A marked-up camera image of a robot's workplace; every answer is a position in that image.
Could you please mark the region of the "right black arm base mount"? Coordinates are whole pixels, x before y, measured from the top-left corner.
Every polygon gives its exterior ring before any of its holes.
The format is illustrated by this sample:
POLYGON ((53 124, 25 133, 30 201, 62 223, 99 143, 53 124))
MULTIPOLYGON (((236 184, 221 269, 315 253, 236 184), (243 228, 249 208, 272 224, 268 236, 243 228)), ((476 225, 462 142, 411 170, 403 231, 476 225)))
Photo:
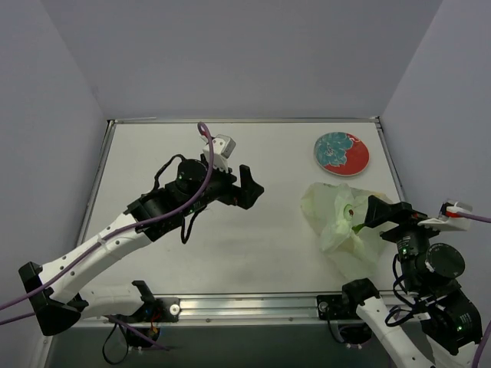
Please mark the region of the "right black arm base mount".
POLYGON ((321 294, 316 297, 318 318, 324 321, 361 320, 356 310, 366 298, 346 294, 321 294))

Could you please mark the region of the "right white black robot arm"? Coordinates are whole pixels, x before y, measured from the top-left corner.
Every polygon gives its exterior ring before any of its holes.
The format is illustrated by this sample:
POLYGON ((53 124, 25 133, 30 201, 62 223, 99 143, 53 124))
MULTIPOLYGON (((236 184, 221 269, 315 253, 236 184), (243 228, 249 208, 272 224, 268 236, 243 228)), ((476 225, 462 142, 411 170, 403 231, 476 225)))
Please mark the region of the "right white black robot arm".
POLYGON ((375 195, 367 200, 363 226, 394 227, 380 237, 397 246, 393 293, 402 303, 387 308, 367 278, 342 287, 346 307, 368 326, 398 367, 477 367, 490 337, 475 304, 458 277, 466 264, 446 243, 430 243, 441 232, 466 231, 471 221, 488 223, 471 205, 448 200, 431 218, 407 202, 390 204, 375 195))

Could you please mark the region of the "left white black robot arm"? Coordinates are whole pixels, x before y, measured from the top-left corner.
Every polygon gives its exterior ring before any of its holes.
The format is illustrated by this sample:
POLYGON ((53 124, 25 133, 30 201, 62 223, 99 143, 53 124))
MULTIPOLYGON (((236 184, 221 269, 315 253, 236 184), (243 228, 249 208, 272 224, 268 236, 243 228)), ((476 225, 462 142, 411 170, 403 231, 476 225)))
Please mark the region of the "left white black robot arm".
POLYGON ((182 158, 175 180, 158 182, 93 238, 43 265, 28 262, 18 273, 28 293, 38 325, 45 336, 68 330, 79 320, 118 316, 125 322, 147 322, 164 309, 144 281, 112 287, 91 284, 99 274, 129 254, 180 229, 186 242, 196 217, 207 205, 250 209, 264 189, 250 168, 212 169, 205 158, 182 158))

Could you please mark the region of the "light green plastic bag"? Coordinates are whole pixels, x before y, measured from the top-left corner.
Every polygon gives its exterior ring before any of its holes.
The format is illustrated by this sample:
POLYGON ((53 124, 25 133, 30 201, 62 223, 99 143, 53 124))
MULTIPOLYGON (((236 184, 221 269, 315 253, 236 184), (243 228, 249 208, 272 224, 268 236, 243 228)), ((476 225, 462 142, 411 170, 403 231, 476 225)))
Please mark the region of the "light green plastic bag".
POLYGON ((317 236, 320 251, 348 281, 376 274, 388 245, 380 233, 395 226, 392 222, 375 228, 364 225, 369 196, 392 203, 383 193, 322 182, 311 184, 300 200, 302 214, 317 236))

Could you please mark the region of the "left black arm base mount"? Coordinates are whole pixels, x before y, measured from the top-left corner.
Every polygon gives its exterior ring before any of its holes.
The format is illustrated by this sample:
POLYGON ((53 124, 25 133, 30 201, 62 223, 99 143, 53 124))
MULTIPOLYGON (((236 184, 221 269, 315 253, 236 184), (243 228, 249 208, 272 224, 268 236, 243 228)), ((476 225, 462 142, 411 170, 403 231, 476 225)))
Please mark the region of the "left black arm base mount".
POLYGON ((130 316, 133 322, 176 323, 180 314, 180 299, 156 297, 144 281, 133 281, 142 304, 130 316))

